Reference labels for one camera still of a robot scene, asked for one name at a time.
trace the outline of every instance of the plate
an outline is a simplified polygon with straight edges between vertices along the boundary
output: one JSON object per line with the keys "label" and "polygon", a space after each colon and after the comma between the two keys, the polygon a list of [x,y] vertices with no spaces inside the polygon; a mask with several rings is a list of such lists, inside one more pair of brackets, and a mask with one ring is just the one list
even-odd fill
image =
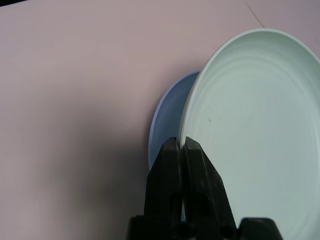
{"label": "plate", "polygon": [[199,74],[179,144],[199,142],[238,225],[267,217],[285,240],[320,239],[320,61],[299,40],[255,29],[227,41]]}
{"label": "plate", "polygon": [[181,117],[189,92],[199,74],[191,72],[177,80],[162,96],[153,115],[149,142],[148,161],[151,169],[162,144],[171,137],[178,138]]}

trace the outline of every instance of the blue plate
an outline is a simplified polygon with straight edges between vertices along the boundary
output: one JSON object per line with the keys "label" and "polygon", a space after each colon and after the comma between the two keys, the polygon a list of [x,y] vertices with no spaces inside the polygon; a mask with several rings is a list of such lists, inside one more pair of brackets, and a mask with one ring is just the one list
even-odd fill
{"label": "blue plate", "polygon": [[148,142],[150,169],[162,144],[170,137],[178,138],[185,103],[198,74],[199,71],[192,72],[176,81],[158,103],[153,115]]}

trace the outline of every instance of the white plate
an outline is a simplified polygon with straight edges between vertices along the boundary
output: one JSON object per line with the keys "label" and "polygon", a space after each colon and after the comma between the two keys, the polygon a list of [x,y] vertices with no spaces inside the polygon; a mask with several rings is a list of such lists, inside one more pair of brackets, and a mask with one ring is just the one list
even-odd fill
{"label": "white plate", "polygon": [[320,239],[320,61],[255,29],[226,42],[189,94],[180,125],[220,173],[238,225],[268,217],[285,240]]}

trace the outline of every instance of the pink table surface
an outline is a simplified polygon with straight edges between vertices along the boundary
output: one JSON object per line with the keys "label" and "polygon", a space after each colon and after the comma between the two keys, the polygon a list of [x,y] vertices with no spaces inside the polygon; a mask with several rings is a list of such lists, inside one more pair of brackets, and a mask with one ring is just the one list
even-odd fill
{"label": "pink table surface", "polygon": [[230,37],[320,56],[318,0],[29,0],[0,7],[0,239],[125,239],[164,91]]}

